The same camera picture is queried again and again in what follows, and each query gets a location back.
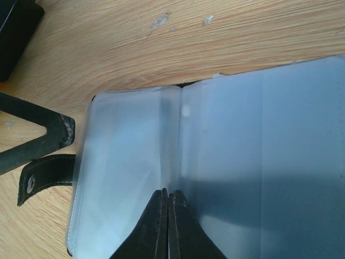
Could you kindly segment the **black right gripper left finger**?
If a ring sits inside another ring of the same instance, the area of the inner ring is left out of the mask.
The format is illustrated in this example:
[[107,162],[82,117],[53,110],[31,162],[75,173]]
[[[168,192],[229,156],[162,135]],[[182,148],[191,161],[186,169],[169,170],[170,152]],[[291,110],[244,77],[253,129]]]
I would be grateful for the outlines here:
[[168,193],[153,192],[131,234],[111,258],[168,257]]

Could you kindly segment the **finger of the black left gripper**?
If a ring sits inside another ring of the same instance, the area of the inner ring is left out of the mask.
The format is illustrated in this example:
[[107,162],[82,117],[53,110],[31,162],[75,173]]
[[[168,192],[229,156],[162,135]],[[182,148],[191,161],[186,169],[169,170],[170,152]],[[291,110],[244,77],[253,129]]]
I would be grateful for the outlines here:
[[64,114],[3,92],[1,111],[46,129],[44,135],[1,152],[1,175],[70,146],[75,140],[75,120]]

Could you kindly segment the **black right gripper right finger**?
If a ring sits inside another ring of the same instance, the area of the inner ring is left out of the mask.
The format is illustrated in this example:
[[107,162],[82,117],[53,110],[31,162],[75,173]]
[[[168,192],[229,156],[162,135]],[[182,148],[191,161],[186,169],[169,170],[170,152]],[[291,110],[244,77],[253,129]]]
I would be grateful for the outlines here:
[[202,229],[180,190],[168,200],[170,258],[226,258]]

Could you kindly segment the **black leather card holder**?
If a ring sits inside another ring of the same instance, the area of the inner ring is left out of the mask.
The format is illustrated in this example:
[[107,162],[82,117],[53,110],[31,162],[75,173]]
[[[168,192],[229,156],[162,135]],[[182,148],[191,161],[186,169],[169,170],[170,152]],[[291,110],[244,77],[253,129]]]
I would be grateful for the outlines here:
[[26,165],[17,204],[58,185],[73,258],[111,258],[163,188],[226,258],[344,258],[344,56],[99,93],[77,153]]

